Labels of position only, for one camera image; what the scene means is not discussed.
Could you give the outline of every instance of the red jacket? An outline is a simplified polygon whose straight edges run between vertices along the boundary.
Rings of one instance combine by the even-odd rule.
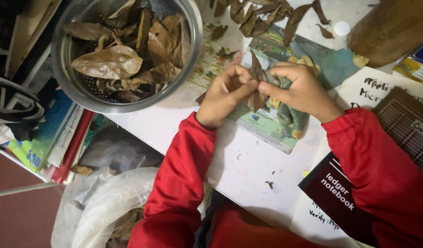
[[[423,247],[423,172],[362,108],[322,125],[329,145],[355,186],[357,206],[379,221],[373,231],[380,247]],[[193,112],[179,125],[150,194],[144,219],[131,233],[129,248],[192,247],[201,219],[203,178],[212,160],[215,131]],[[315,247],[286,230],[250,225],[236,208],[216,211],[210,247]]]

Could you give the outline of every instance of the white table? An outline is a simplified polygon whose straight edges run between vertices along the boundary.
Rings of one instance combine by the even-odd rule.
[[[296,8],[311,3],[312,0],[288,2]],[[321,3],[327,19],[332,21],[332,26],[327,29],[334,33],[335,23],[346,21],[353,27],[371,10],[367,5],[378,1],[321,0]],[[238,26],[230,18],[229,10],[215,19],[208,4],[208,1],[199,3],[203,21],[209,23],[220,20],[229,25],[228,33],[240,34]],[[284,27],[286,21],[287,18],[277,24]],[[325,39],[316,26],[317,23],[320,21],[315,11],[310,9],[300,23],[297,34],[329,48],[346,47],[346,37],[334,34],[335,39]],[[251,39],[244,38],[242,44],[237,46],[245,51],[250,41]],[[204,88],[186,82],[169,98],[154,107],[132,114],[107,116],[165,154],[172,138],[178,132],[180,121],[192,111],[198,110],[195,99],[204,91]],[[304,138],[298,141],[292,153],[287,155],[227,120],[218,132],[214,157],[205,181],[271,225],[288,228],[301,196],[297,184],[303,178],[302,171],[313,165],[324,135],[326,133],[320,122],[311,117]],[[274,182],[273,190],[265,181]]]

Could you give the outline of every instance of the grid pattern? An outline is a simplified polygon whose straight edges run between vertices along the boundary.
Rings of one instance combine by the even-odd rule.
[[[384,131],[423,171],[423,135],[411,127],[415,120],[421,121],[421,118],[396,99],[392,99],[377,114],[377,118]]]

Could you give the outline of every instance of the metal bowl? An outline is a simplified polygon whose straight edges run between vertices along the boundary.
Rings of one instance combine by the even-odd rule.
[[[119,9],[127,0],[75,0],[65,10],[54,31],[51,59],[57,82],[72,100],[94,112],[124,114],[147,109],[169,97],[192,72],[202,47],[202,20],[198,7],[192,0],[150,0],[152,10],[161,18],[177,13],[189,24],[191,36],[190,57],[181,73],[162,91],[148,99],[134,103],[119,103],[109,100],[96,86],[96,79],[85,76],[71,68],[71,62],[85,54],[81,46],[66,36],[62,25],[71,22],[100,23]]]

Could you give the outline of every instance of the white plastic bag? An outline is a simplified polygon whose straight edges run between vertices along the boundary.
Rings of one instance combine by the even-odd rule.
[[[146,203],[157,171],[137,168],[112,177],[103,168],[94,177],[76,177],[60,202],[51,247],[104,248],[116,220]]]

